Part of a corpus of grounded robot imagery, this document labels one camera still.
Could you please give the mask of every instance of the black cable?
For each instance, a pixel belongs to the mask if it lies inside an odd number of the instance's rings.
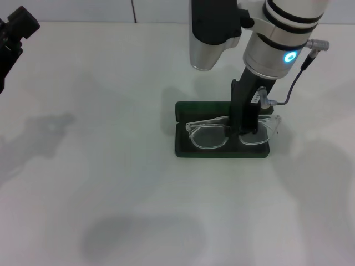
[[[131,0],[131,5],[132,5],[134,23],[137,23],[137,16],[136,16],[136,14],[135,14],[135,8],[134,8],[134,2],[133,2],[133,0]]]
[[[296,76],[295,80],[293,81],[293,83],[290,87],[290,90],[288,91],[286,101],[284,101],[283,103],[277,103],[277,105],[286,105],[288,103],[288,101],[290,100],[290,96],[291,96],[293,87],[295,86],[296,82],[298,81],[298,79],[300,78],[302,73],[303,73],[303,70],[300,70],[299,74]]]
[[[2,93],[2,91],[4,90],[4,87],[5,87],[5,80],[0,79],[0,93]]]

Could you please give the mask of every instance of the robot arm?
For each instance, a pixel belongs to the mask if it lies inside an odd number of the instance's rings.
[[[38,29],[38,21],[24,7],[13,12],[7,23],[0,19],[0,93],[5,77],[23,52],[21,39],[28,39]]]
[[[238,5],[235,0],[191,0],[191,64],[199,70],[212,69],[225,49],[237,46],[243,27],[253,31],[244,52],[247,69],[261,78],[283,78],[307,45],[327,4],[328,0],[265,0]],[[235,20],[240,25],[233,23],[231,29],[223,25]],[[212,36],[206,38],[205,33],[211,31]],[[218,39],[217,31],[225,39]]]
[[[190,60],[198,70],[210,70],[222,52],[237,46],[241,28],[253,31],[244,52],[245,70],[231,89],[231,135],[258,131],[261,109],[284,105],[301,73],[329,42],[309,40],[328,0],[190,0]],[[287,100],[267,98],[277,79],[288,74],[304,47],[309,56],[293,82]]]

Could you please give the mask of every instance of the white table surface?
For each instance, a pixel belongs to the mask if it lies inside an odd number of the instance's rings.
[[[41,25],[0,95],[0,265],[355,265],[355,26],[315,30],[270,156],[236,160],[177,158],[174,107],[228,100],[249,32],[199,72],[186,25]]]

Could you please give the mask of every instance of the silver metal cylinder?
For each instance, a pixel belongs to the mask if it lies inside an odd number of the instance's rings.
[[[211,70],[224,50],[238,45],[240,38],[232,38],[220,45],[209,45],[196,39],[190,31],[190,61],[198,70]]]
[[[328,42],[326,40],[310,39],[306,43],[305,47],[310,48],[310,49],[319,50],[319,51],[327,51],[327,50],[329,50],[330,46],[331,46],[330,42]]]
[[[258,88],[258,92],[259,92],[259,96],[260,96],[261,108],[263,108],[263,109],[268,109],[270,106],[275,106],[275,105],[277,105],[277,101],[275,101],[275,100],[270,100],[270,99],[267,97],[267,90],[266,90],[266,87],[261,86],[260,88]]]
[[[243,60],[255,75],[264,79],[281,79],[290,71],[301,50],[284,51],[273,48],[261,40],[257,33],[253,33]]]

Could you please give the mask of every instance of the green glasses holder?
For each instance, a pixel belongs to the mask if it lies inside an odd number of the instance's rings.
[[[186,123],[228,116],[230,101],[180,101],[175,105],[176,135],[175,153],[183,158],[266,158],[269,144],[244,145],[238,137],[229,138],[218,149],[199,149],[190,140]],[[261,115],[271,115],[273,108],[261,109]]]

